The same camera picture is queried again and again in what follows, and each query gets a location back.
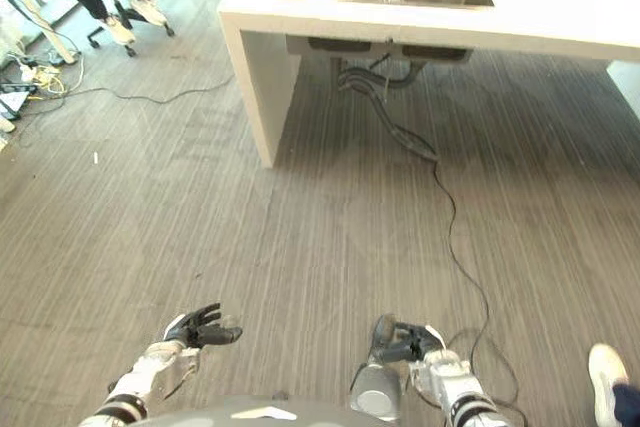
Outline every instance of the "black robotic finger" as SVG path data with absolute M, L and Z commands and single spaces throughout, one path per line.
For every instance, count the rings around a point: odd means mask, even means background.
M 240 327 L 223 328 L 219 325 L 205 325 L 198 327 L 197 344 L 202 348 L 205 345 L 227 345 L 232 344 L 240 338 L 242 329 Z

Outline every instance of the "counter leg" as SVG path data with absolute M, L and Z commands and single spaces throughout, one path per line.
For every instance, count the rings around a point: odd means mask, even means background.
M 611 62 L 607 72 L 631 110 L 640 119 L 640 63 L 616 60 Z
M 224 19 L 222 24 L 253 140 L 262 164 L 273 167 L 300 56 L 289 55 L 282 34 L 240 31 Z

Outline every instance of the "black cable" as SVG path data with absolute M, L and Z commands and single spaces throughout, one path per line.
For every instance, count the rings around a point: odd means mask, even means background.
M 73 41 L 73 39 L 71 39 L 70 37 L 61 34 L 60 32 L 56 32 L 53 29 L 49 29 L 43 25 L 38 24 L 35 20 L 33 20 L 31 17 L 29 17 L 23 10 L 22 8 L 18 5 L 18 3 L 16 2 L 16 0 L 8 0 L 9 3 L 13 6 L 14 9 L 16 9 L 25 19 L 27 19 L 29 22 L 31 22 L 33 25 L 35 25 L 36 27 L 38 27 L 39 29 L 42 30 L 46 30 L 48 32 L 51 32 L 53 34 L 59 35 L 60 37 L 64 37 L 65 39 L 67 39 L 69 42 L 71 42 L 71 45 L 73 45 L 73 48 L 75 49 L 76 52 L 80 52 L 80 49 L 78 48 L 78 46 L 76 45 L 76 43 Z M 29 6 L 27 6 L 27 4 L 25 4 L 22 0 L 17 0 L 18 2 L 20 2 L 25 9 L 27 9 L 29 12 L 31 12 L 32 15 L 36 15 L 36 16 L 40 16 L 40 14 L 38 14 L 37 12 L 34 12 L 33 10 L 31 10 L 29 8 Z
M 63 96 L 62 97 L 62 101 L 60 102 L 60 104 L 56 105 L 52 109 L 39 110 L 37 112 L 20 112 L 20 116 L 21 117 L 35 117 L 35 116 L 38 116 L 38 115 L 50 114 L 51 112 L 55 112 L 56 110 L 60 110 L 61 108 L 63 108 L 66 105 L 66 103 L 67 103 L 67 96 Z
M 378 65 L 380 65 L 382 62 L 384 62 L 385 60 L 387 60 L 389 57 L 391 57 L 390 53 L 386 53 L 384 54 L 382 57 L 380 57 L 378 60 L 376 60 L 375 62 L 373 62 L 372 64 L 369 65 L 369 70 L 373 70 L 375 69 Z
M 152 102 L 156 105 L 166 105 L 166 104 L 170 104 L 171 102 L 175 102 L 176 100 L 178 100 L 181 97 L 184 97 L 185 95 L 190 95 L 190 94 L 204 94 L 207 92 L 213 92 L 215 90 L 218 90 L 222 87 L 227 86 L 231 81 L 233 80 L 233 76 L 229 77 L 227 80 L 225 80 L 224 82 L 219 83 L 218 85 L 214 85 L 213 87 L 208 87 L 205 89 L 189 89 L 189 90 L 184 90 L 172 97 L 169 97 L 168 99 L 164 99 L 164 100 L 158 100 L 158 99 L 154 99 L 152 97 L 147 97 L 146 95 L 121 95 L 118 92 L 111 90 L 107 87 L 96 87 L 95 89 L 88 89 L 88 90 L 82 90 L 80 92 L 71 92 L 68 94 L 62 94 L 59 96 L 52 96 L 49 97 L 47 99 L 45 99 L 45 101 L 50 101 L 50 100 L 55 100 L 55 99 L 62 99 L 62 102 L 60 103 L 60 105 L 49 109 L 49 110 L 42 110 L 42 111 L 37 111 L 37 112 L 25 112 L 22 115 L 29 117 L 29 116 L 36 116 L 36 115 L 45 115 L 45 114 L 50 114 L 51 112 L 55 112 L 56 110 L 60 110 L 62 107 L 64 107 L 67 99 L 71 98 L 71 97 L 77 97 L 79 95 L 85 95 L 85 94 L 91 94 L 94 92 L 109 92 L 110 94 L 112 94 L 113 96 L 117 97 L 118 99 L 121 100 L 146 100 L 148 102 Z
M 372 85 L 371 76 L 366 74 L 363 75 L 363 71 L 366 72 L 366 69 L 362 69 L 358 67 L 346 69 L 339 76 L 339 86 L 341 88 L 349 87 L 358 93 L 366 95 L 372 101 L 374 110 L 378 114 L 378 117 L 382 120 L 383 125 L 387 128 L 391 136 L 394 137 L 394 139 L 396 139 L 400 143 L 400 145 L 402 145 L 405 149 L 421 157 L 423 160 L 426 160 L 433 164 L 433 169 L 432 169 L 433 179 L 436 185 L 438 186 L 438 188 L 445 194 L 445 196 L 449 200 L 449 203 L 451 204 L 451 220 L 449 222 L 449 228 L 447 229 L 447 246 L 449 249 L 449 254 L 451 255 L 451 258 L 457 270 L 471 283 L 471 285 L 473 285 L 473 287 L 480 294 L 480 298 L 481 298 L 481 302 L 484 310 L 484 320 L 482 322 L 482 327 L 480 329 L 463 329 L 453 336 L 449 344 L 453 344 L 458 338 L 460 338 L 463 335 L 477 332 L 477 335 L 475 336 L 475 340 L 473 342 L 473 346 L 471 348 L 471 353 L 469 356 L 471 371 L 474 375 L 476 375 L 475 353 L 478 348 L 478 345 L 480 344 L 480 340 L 482 340 L 483 337 L 486 337 L 485 333 L 489 326 L 489 322 L 491 320 L 491 309 L 489 307 L 489 299 L 487 297 L 486 292 L 484 291 L 484 289 L 482 288 L 478 280 L 476 280 L 469 273 L 469 271 L 467 271 L 467 269 L 462 265 L 462 263 L 458 259 L 455 249 L 453 248 L 453 227 L 458 217 L 457 202 L 453 197 L 453 195 L 451 194 L 451 192 L 445 187 L 444 183 L 440 179 L 440 175 L 438 173 L 438 167 L 440 165 L 440 162 L 436 156 L 435 149 L 422 136 L 402 126 L 395 124 L 390 119 L 384 107 L 383 99 L 380 97 L 380 94 L 375 89 L 375 86 Z M 500 405 L 514 412 L 517 412 L 522 417 L 524 427 L 528 427 L 529 420 L 527 418 L 527 415 L 519 407 L 514 405 L 515 402 L 518 400 L 518 397 L 520 394 L 520 384 L 518 382 L 518 377 L 516 376 L 516 373 L 513 370 L 513 367 L 511 366 L 509 361 L 507 360 L 506 356 L 498 348 L 498 346 L 493 341 L 493 339 L 491 339 L 490 337 L 486 337 L 486 339 L 489 342 L 489 345 L 493 349 L 494 353 L 497 355 L 500 363 L 502 363 L 507 368 L 509 375 L 511 376 L 515 386 L 515 392 L 509 401 L 497 399 L 494 402 L 496 403 L 496 405 Z M 425 403 L 427 403 L 431 407 L 440 408 L 440 406 L 438 406 L 437 404 L 434 404 L 432 401 L 427 399 L 426 396 L 424 396 L 421 392 L 418 392 L 417 390 L 416 392 L 418 393 L 418 396 Z

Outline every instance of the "shoe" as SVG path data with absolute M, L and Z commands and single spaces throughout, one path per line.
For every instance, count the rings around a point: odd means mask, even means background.
M 622 359 L 612 347 L 596 344 L 589 352 L 589 375 L 595 393 L 598 427 L 621 427 L 614 415 L 616 399 L 613 395 L 613 386 L 629 383 L 629 376 Z
M 122 25 L 117 17 L 111 15 L 100 23 L 105 30 L 109 31 L 113 40 L 115 40 L 117 44 L 127 45 L 136 41 L 136 36 L 133 35 L 133 32 Z
M 167 18 L 156 8 L 154 0 L 131 0 L 131 8 L 152 25 L 165 25 Z

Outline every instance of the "white counter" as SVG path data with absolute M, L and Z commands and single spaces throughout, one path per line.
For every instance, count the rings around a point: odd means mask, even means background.
M 263 163 L 275 160 L 297 76 L 299 59 L 286 53 L 282 34 L 640 61 L 640 0 L 493 2 L 451 9 L 223 0 L 220 18 Z

